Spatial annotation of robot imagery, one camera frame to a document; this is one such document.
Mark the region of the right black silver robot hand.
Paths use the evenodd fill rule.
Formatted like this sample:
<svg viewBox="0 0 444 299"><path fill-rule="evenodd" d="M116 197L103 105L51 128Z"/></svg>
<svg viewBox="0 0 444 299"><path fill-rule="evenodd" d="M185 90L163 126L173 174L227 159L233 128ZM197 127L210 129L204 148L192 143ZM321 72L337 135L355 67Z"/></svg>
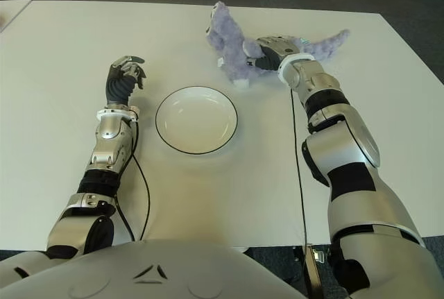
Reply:
<svg viewBox="0 0 444 299"><path fill-rule="evenodd" d="M284 37L260 37L256 40L263 56L247 59L247 65L268 71L277 71L281 62L289 55L299 54L299 48Z"/></svg>

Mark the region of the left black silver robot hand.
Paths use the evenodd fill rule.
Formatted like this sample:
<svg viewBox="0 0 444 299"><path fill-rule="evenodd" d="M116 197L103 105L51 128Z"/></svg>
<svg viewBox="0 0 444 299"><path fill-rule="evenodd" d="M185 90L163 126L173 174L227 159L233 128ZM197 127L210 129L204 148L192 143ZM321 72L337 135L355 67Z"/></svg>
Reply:
<svg viewBox="0 0 444 299"><path fill-rule="evenodd" d="M108 105L127 106L135 86L143 89L143 80L146 78L146 74L141 67L143 63L145 63L143 58L125 55L110 65L105 85L105 96Z"/></svg>

